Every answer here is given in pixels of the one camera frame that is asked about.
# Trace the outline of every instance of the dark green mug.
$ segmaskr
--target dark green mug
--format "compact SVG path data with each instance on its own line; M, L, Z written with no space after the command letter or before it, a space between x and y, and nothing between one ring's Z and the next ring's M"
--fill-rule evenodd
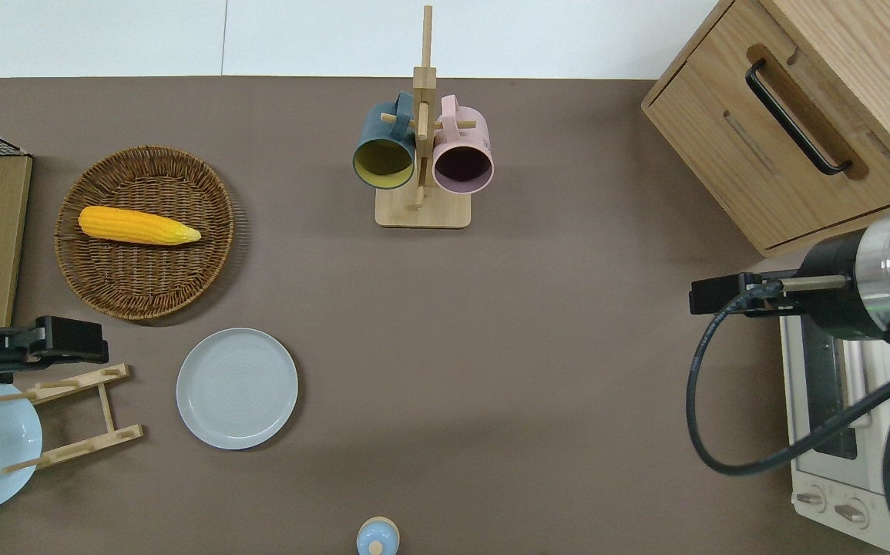
M396 189L414 175L414 130L410 120L414 116L414 97L400 92L396 102L381 102L373 106L363 122L363 133L352 156L356 175L377 189ZM381 113L396 116L396 122L384 122Z

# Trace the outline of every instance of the mug handle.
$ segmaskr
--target mug handle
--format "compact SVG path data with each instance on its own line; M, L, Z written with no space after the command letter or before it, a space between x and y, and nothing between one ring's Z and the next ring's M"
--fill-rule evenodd
M458 97L442 97L442 131L445 141L454 142L462 138L458 133Z
M389 130L389 136L396 140L403 140L407 136L407 131L410 130L410 120L414 119L413 105L414 97L406 92L400 92L396 96L396 104L393 106L396 112L396 122L393 122L393 127Z

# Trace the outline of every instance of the wicker basket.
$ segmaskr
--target wicker basket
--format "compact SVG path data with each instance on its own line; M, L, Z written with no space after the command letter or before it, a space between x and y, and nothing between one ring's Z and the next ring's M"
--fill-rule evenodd
M95 239L78 225L89 205L176 219L194 243L136 245ZM54 251L68 286L88 306L125 320L159 318L191 304L218 278L233 245L233 204L206 163L165 146L138 146L82 174L61 205Z

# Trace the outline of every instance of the corn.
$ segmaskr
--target corn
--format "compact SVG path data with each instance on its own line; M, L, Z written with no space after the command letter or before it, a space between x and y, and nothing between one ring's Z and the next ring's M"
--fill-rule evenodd
M122 208L85 207L78 224L90 237L126 243L180 245L201 239L201 233L179 221Z

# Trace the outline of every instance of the oven glass window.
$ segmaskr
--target oven glass window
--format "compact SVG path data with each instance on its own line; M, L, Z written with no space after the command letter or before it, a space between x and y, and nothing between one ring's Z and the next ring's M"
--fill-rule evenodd
M842 388L845 385L845 359L840 340L831 337L801 316L801 337L804 338L805 385L808 390L808 421L811 429L845 408ZM814 448L819 453L855 460L856 431L846 428Z

